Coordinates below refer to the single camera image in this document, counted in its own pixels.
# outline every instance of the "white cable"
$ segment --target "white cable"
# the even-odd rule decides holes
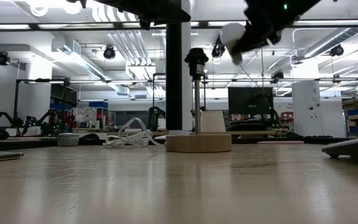
[[[137,133],[137,134],[132,135],[132,136],[128,136],[128,135],[121,136],[122,131],[125,128],[127,128],[130,124],[132,124],[134,121],[139,122],[140,126],[143,129],[143,132]],[[118,139],[109,141],[109,138],[118,138]],[[133,144],[133,145],[136,145],[136,146],[146,146],[146,145],[149,144],[149,141],[154,143],[156,146],[165,147],[165,145],[159,144],[156,141],[154,141],[154,139],[152,137],[152,132],[146,128],[146,126],[144,125],[144,123],[143,123],[143,121],[141,119],[132,118],[126,124],[121,126],[121,128],[118,131],[118,136],[113,136],[113,135],[108,136],[108,138],[106,140],[106,143],[104,143],[103,145],[104,146],[114,147],[114,146],[118,146],[118,145],[121,145],[121,144],[129,143],[129,144]]]

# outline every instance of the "round wooden base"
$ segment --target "round wooden base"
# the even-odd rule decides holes
[[[230,134],[200,134],[167,136],[167,152],[228,152],[231,151]]]

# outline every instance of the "small bowl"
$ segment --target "small bowl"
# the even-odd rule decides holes
[[[74,133],[61,133],[57,136],[57,142],[61,147],[77,146],[80,142],[80,135]]]

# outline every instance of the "black column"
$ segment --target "black column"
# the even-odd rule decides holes
[[[173,0],[181,7],[181,0]],[[181,24],[167,25],[167,130],[182,130],[181,106]]]

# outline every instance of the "computer monitor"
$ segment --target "computer monitor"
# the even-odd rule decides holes
[[[257,114],[272,114],[273,88],[229,87],[228,89],[230,114],[249,114],[251,118]]]

